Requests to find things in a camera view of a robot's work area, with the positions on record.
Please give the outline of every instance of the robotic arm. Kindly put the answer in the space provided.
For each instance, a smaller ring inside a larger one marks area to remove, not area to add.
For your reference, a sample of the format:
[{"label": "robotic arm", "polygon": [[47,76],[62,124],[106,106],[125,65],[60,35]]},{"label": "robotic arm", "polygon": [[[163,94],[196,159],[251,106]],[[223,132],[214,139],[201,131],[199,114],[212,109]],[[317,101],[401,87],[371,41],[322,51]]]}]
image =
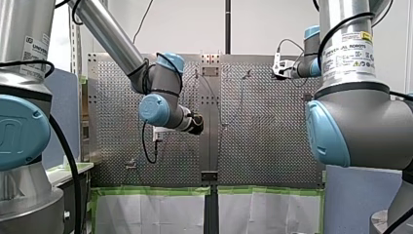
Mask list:
[{"label": "robotic arm", "polygon": [[[75,7],[77,0],[68,4]],[[106,52],[131,80],[134,91],[147,95],[139,115],[148,124],[199,135],[203,117],[178,104],[182,90],[184,59],[176,54],[158,54],[156,65],[148,66],[121,26],[99,0],[81,0],[74,9]]]},{"label": "robotic arm", "polygon": [[[53,95],[44,79],[51,73],[46,73],[45,64],[53,68],[46,60],[55,3],[0,0],[0,233],[63,233],[63,192],[51,186],[41,162],[51,136]],[[131,88],[145,95],[138,111],[146,123],[193,135],[203,131],[203,117],[178,104],[182,57],[158,54],[156,63],[149,65],[100,1],[68,4],[77,6],[76,14],[129,77]],[[67,142],[63,148],[70,152]],[[71,153],[66,154],[77,171]],[[81,193],[76,175],[77,234]]]},{"label": "robotic arm", "polygon": [[379,219],[373,216],[371,234],[413,231],[413,104],[391,100],[394,92],[375,74],[372,23],[388,3],[320,0],[317,50],[322,59],[304,59],[291,72],[293,77],[312,77],[318,68],[322,73],[322,87],[306,109],[308,139],[317,160],[403,171],[403,183],[389,210]]}]

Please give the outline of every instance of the end effector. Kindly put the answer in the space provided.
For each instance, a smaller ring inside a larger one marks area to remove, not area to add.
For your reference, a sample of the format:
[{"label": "end effector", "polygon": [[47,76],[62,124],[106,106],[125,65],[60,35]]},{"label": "end effector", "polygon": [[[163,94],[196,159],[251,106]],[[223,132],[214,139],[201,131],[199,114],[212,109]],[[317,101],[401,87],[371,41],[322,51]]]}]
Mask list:
[{"label": "end effector", "polygon": [[158,54],[156,64],[148,66],[138,79],[130,77],[131,85],[135,91],[147,94],[138,110],[146,123],[199,135],[204,130],[203,116],[178,104],[183,68],[181,56]]}]

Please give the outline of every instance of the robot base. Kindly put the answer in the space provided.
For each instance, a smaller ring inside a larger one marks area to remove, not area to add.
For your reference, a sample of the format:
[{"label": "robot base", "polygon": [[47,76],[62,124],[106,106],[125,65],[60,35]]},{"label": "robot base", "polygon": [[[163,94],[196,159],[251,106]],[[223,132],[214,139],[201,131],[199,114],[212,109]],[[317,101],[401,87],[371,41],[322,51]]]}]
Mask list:
[{"label": "robot base", "polygon": [[42,204],[19,212],[0,215],[0,233],[62,234],[64,231],[63,191],[54,188],[50,198]]},{"label": "robot base", "polygon": [[388,228],[388,211],[380,211],[373,214],[370,218],[370,234],[382,234]]}]

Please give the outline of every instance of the metal pole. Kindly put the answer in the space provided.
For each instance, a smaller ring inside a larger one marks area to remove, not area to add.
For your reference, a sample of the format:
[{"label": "metal pole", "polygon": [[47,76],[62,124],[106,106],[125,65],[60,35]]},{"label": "metal pole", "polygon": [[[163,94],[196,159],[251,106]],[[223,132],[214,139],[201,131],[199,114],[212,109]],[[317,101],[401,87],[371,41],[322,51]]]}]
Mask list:
[{"label": "metal pole", "polygon": [[225,0],[225,54],[231,55],[231,0]]}]

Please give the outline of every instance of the gray panel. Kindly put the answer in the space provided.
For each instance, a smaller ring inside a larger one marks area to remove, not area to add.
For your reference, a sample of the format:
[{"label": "gray panel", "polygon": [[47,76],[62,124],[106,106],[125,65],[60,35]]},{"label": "gray panel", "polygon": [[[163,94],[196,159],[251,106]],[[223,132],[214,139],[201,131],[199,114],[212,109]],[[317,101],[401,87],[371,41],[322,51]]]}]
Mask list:
[{"label": "gray panel", "polygon": [[272,80],[272,63],[272,57],[222,58],[218,182],[321,187],[322,167],[307,141],[302,99],[320,81],[295,88],[291,81]]},{"label": "gray panel", "polygon": [[[153,55],[146,55],[154,60]],[[159,144],[158,162],[146,161],[141,142],[142,121],[138,120],[137,106],[143,97],[131,90],[129,79],[107,54],[96,54],[96,81],[90,82],[92,108],[91,145],[99,152],[100,163],[93,173],[93,186],[115,184],[140,184],[157,186],[198,186],[201,183],[199,165],[199,138],[186,133],[166,134]],[[184,57],[184,88],[181,102],[191,110],[198,111],[199,57]],[[149,157],[153,157],[152,127],[145,129],[145,141]],[[135,170],[126,170],[125,163],[137,161]]]},{"label": "gray panel", "polygon": [[387,209],[401,174],[327,167],[325,234],[368,234],[373,213]]},{"label": "gray panel", "polygon": [[[51,113],[62,128],[73,155],[78,158],[80,155],[79,81],[76,75],[56,69],[46,79],[45,84],[53,94]],[[62,164],[63,155],[60,142],[52,131],[48,147],[43,151],[43,166],[49,169]]]}]

